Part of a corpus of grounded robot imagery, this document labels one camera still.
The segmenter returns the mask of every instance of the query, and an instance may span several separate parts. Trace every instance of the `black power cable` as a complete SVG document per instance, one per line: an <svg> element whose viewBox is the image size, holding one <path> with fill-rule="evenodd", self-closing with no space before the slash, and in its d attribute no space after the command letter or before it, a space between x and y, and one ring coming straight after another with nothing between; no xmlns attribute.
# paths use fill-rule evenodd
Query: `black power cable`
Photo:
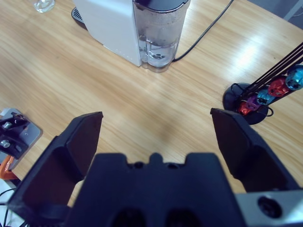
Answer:
<svg viewBox="0 0 303 227"><path fill-rule="evenodd" d="M0 193L0 196L2 196L4 193L7 193L7 192L9 192L9 191L12 191L12 190L15 190L15 188L11 188L11 189L8 189L8 190L6 190L6 191L4 191L4 192L1 192L1 193ZM6 226L6 219L7 219L7 217L8 217L8 213L9 213L9 209L7 208L7 209L6 209L6 212L5 212L5 216L4 216L3 227Z"/></svg>
<svg viewBox="0 0 303 227"><path fill-rule="evenodd" d="M226 12L226 10L229 8L229 6L231 6L232 2L234 0L231 0L228 5L225 7L225 9L222 11L222 13L216 18L216 20L214 20L210 26L200 35L200 37L195 41L195 43L184 53L182 54L180 57L175 58L174 60L172 60L172 62L176 62L181 60L182 58L184 58L197 44L198 42L200 42L200 40L204 37L204 35L209 31L209 29L212 28L212 26L217 23L217 21L223 16L223 14Z"/></svg>

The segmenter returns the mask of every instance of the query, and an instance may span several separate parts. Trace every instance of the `metal bracket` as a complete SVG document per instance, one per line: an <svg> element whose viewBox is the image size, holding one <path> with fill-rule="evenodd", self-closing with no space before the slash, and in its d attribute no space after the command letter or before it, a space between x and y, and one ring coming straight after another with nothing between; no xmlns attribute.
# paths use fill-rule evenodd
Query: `metal bracket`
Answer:
<svg viewBox="0 0 303 227"><path fill-rule="evenodd" d="M39 139L42 130L14 108L5 108L0 117L0 162L7 155L13 156L11 170Z"/></svg>

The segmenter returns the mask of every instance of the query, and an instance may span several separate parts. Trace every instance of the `silver metal plate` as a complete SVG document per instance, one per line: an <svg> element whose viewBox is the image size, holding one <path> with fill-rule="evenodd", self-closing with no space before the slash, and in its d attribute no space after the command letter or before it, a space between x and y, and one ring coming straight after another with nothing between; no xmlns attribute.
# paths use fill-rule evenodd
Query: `silver metal plate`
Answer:
<svg viewBox="0 0 303 227"><path fill-rule="evenodd" d="M258 201L260 198L274 200L280 206L280 217L271 218L264 214ZM283 192L250 192L236 194L243 217L249 227L302 227L303 190Z"/></svg>
<svg viewBox="0 0 303 227"><path fill-rule="evenodd" d="M22 114L17 109L5 108L0 113L1 120L11 118L12 117L12 115L11 115L12 112ZM23 158L23 156L28 152L28 150L33 146L33 144L42 135L42 130L40 128L38 128L38 126L36 126L30 120L29 120L29 122L30 122L30 124L19 135L19 137L22 139L22 141L25 142L28 145L28 149L22 154L21 158L19 158L18 160L16 160L16 159L14 160L13 164L9 168L10 170L12 170L16 166L16 164ZM1 163L3 162L3 160L5 159L6 156L7 156L7 154L3 153L1 151L1 147L0 147L0 162Z"/></svg>

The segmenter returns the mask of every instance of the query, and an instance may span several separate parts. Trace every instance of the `metal screw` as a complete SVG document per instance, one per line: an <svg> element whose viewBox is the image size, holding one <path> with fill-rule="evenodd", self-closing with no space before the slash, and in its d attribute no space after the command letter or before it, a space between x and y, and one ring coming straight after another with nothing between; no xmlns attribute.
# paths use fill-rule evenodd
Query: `metal screw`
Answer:
<svg viewBox="0 0 303 227"><path fill-rule="evenodd" d="M2 141L0 142L0 145L3 146L4 148L10 147L10 143L9 143L8 140L2 140Z"/></svg>
<svg viewBox="0 0 303 227"><path fill-rule="evenodd" d="M5 128L5 129L9 129L11 126L12 126L12 123L5 122L2 127Z"/></svg>

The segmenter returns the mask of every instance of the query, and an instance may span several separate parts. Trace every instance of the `wooden table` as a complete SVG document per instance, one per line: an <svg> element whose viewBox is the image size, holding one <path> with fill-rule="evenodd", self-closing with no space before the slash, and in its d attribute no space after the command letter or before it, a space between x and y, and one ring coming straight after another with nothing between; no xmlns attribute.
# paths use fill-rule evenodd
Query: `wooden table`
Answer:
<svg viewBox="0 0 303 227"><path fill-rule="evenodd" d="M192 0L177 56L229 0ZM246 0L235 0L205 38L169 70L138 68L94 40L71 18L71 0L37 13L27 0L0 3L0 109L15 107L43 136L14 169L22 179L72 118L103 111L98 152L122 152L129 162L184 162L190 152L218 149L210 109L234 82L251 83L302 42L303 31ZM303 186L303 90L272 105L275 115L253 128ZM73 198L79 190L75 189Z"/></svg>

